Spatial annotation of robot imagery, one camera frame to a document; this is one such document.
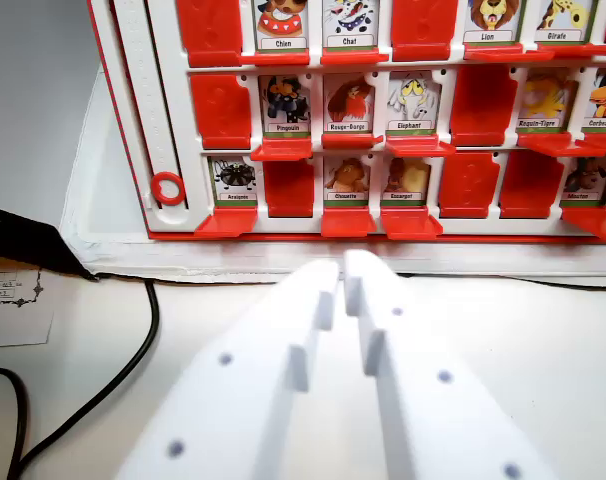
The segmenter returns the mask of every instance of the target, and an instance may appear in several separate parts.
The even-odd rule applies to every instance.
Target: white table surface
[[[606,480],[606,292],[489,278],[404,282],[425,299],[416,315],[449,339],[559,478]],[[149,357],[23,478],[112,478],[192,356],[269,288],[157,285],[161,330]],[[0,366],[30,394],[30,445],[120,370],[149,322],[140,282],[61,282],[48,344],[0,348]],[[374,383],[358,360],[355,322],[341,316],[321,337],[311,392],[295,403],[282,478],[386,478]],[[0,479],[15,422],[0,378]]]

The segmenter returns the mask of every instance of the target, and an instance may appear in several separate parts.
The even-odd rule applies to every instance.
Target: character card
[[[214,205],[217,207],[252,207],[256,205],[254,167],[243,157],[208,157]]]
[[[360,73],[323,79],[325,133],[371,133],[374,87]]]
[[[598,207],[606,202],[606,157],[572,159],[561,207]]]
[[[521,33],[525,0],[468,0],[463,43],[510,45]]]
[[[606,70],[599,70],[583,120],[583,131],[606,133]]]
[[[518,133],[565,131],[576,91],[565,68],[532,69],[525,83]]]
[[[432,72],[392,72],[387,101],[388,135],[431,135],[441,99],[441,85]]]
[[[420,158],[393,158],[383,176],[382,207],[420,207],[427,200],[430,166]]]
[[[541,22],[534,40],[543,44],[585,43],[592,31],[596,3],[596,0],[541,2]]]
[[[378,43],[379,0],[323,0],[323,46],[369,50]]]
[[[323,203],[326,207],[366,206],[370,167],[356,157],[325,157],[323,183]]]
[[[262,75],[259,89],[265,137],[310,136],[310,91],[296,75]]]
[[[256,49],[260,53],[307,48],[307,0],[252,0]]]

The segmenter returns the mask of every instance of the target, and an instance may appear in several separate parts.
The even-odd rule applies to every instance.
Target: cartoon elephant card
[[[441,85],[432,72],[392,72],[387,101],[388,135],[431,135],[441,100]]]

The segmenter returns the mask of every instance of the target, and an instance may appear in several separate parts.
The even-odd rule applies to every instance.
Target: cartoon dog card
[[[363,74],[323,78],[326,133],[370,133],[374,116],[374,87]]]
[[[379,0],[323,0],[323,46],[366,50],[378,43]]]
[[[606,202],[606,157],[572,159],[565,181],[562,207],[597,207]]]
[[[296,75],[260,76],[259,88],[264,136],[310,135],[310,92]]]
[[[534,40],[539,43],[585,43],[592,30],[596,0],[541,2],[541,23]]]
[[[307,0],[252,0],[256,49],[260,53],[307,48]]]
[[[432,72],[392,72],[387,101],[388,135],[431,135],[441,98],[441,85]]]
[[[393,158],[384,176],[381,206],[419,207],[425,205],[430,166],[420,158]]]
[[[252,207],[256,201],[254,167],[243,157],[208,157],[208,169],[214,205],[217,207]]]
[[[469,0],[463,43],[509,45],[521,32],[525,0]]]
[[[567,128],[576,91],[575,82],[567,80],[568,74],[564,68],[530,70],[517,132],[556,133]]]
[[[365,206],[370,190],[370,167],[356,157],[325,157],[323,183],[326,207]]]
[[[594,81],[583,120],[583,131],[606,133],[606,70],[599,70]]]

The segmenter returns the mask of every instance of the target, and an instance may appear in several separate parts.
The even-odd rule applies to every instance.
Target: red ring
[[[179,193],[176,197],[170,198],[163,195],[161,191],[161,182],[163,180],[173,182],[179,187]],[[172,172],[160,172],[152,177],[152,195],[163,205],[178,205],[185,200],[185,185],[183,185],[183,180],[178,175]]]

